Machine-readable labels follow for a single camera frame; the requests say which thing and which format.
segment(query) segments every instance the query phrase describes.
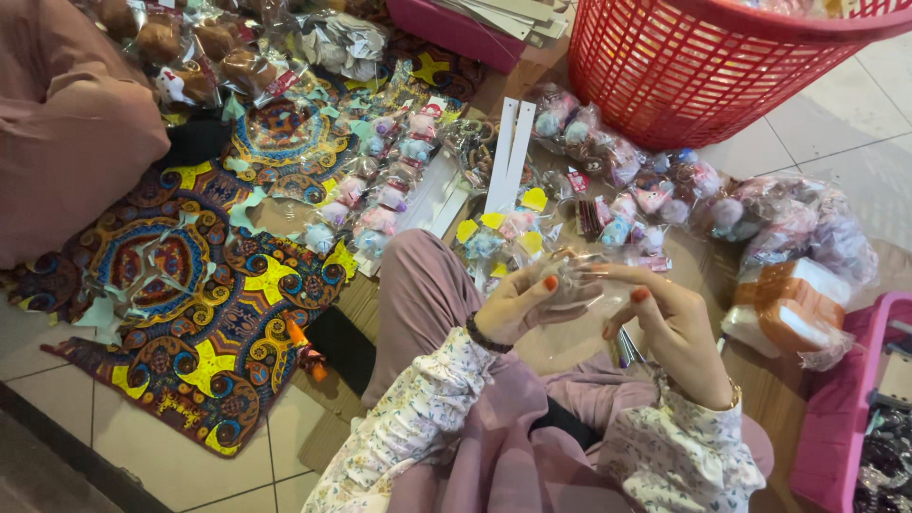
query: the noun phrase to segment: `red plastic basket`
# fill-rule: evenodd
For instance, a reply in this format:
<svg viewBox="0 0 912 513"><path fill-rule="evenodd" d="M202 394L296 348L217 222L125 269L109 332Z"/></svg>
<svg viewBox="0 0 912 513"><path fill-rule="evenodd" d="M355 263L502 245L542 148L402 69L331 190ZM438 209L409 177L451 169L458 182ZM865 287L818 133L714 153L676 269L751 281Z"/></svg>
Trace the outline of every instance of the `red plastic basket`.
<svg viewBox="0 0 912 513"><path fill-rule="evenodd" d="M736 0L580 0L567 53L576 95L654 150L724 141L870 42L912 30L912 0L848 18Z"/></svg>

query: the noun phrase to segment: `woman's left hand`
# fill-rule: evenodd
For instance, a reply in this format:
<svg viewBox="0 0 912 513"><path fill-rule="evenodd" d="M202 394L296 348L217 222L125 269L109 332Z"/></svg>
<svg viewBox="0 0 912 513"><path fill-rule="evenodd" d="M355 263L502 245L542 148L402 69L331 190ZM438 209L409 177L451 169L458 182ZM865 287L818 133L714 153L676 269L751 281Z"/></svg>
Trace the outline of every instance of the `woman's left hand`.
<svg viewBox="0 0 912 513"><path fill-rule="evenodd" d="M555 324L576 319L586 306L570 309L542 309L558 287L557 276L535 281L541 269L530 266L501 279L488 301L475 314L478 331L498 344L513 345L528 330L539 324Z"/></svg>

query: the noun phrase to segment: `hand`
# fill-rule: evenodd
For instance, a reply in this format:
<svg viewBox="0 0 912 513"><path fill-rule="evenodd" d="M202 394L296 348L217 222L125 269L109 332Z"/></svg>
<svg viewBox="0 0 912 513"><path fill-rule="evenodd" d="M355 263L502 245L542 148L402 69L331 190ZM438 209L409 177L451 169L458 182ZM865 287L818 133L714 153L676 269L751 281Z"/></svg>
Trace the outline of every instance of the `hand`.
<svg viewBox="0 0 912 513"><path fill-rule="evenodd" d="M592 271L637 286L630 302L608 321L605 340L638 318L647 347L689 399L711 410L728 409L731 384L703 297L642 267L596 264Z"/></svg>
<svg viewBox="0 0 912 513"><path fill-rule="evenodd" d="M539 324L573 320L586 313L586 305L570 309L544 309L539 304L558 288L557 276L538 279L541 268L530 266L501 280L487 302L475 314L478 331L498 344L513 345Z"/></svg>

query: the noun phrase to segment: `pink clothing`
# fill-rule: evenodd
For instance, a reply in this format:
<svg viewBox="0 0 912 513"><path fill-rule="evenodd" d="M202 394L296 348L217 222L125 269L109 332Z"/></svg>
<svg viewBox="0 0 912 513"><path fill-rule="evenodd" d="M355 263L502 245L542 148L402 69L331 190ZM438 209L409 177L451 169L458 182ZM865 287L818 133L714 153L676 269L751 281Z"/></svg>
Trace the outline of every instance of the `pink clothing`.
<svg viewBox="0 0 912 513"><path fill-rule="evenodd" d="M427 232L414 230L395 237L384 252L382 268L378 357L363 397L368 407L384 396L415 357L437 350L451 329L461 326L483 302L459 259ZM514 353L508 353L491 365L490 374L493 383L484 386L466 415L452 461L446 466L418 464L397 476L387 511L634 509L630 495L608 476L617 463L611 455L618 454L612 453L618 440L611 438L614 429L608 427L620 412L653 403L655 384L614 372L603 356L570 372L538 378ZM606 441L615 447L603 450L595 445L585 453L556 427L529 433L532 423L547 412L546 395L605 433ZM740 424L741 440L761 473L768 476L772 472L769 439L746 416ZM612 461L599 461L600 456ZM736 498L738 509L746 507L747 497Z"/></svg>
<svg viewBox="0 0 912 513"><path fill-rule="evenodd" d="M169 148L146 79L67 0L0 3L0 269L59 249Z"/></svg>

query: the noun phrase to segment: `woman's right hand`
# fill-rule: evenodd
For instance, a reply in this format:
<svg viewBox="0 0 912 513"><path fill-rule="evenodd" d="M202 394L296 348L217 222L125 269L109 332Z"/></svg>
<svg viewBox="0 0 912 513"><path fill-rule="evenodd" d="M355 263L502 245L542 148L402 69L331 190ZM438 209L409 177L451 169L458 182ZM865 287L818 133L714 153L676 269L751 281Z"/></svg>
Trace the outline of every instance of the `woman's right hand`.
<svg viewBox="0 0 912 513"><path fill-rule="evenodd" d="M635 285L627 303L605 327L612 340L634 317L644 342L688 398L711 410L727 410L733 391L716 348L703 297L643 267L595 264L600 277Z"/></svg>

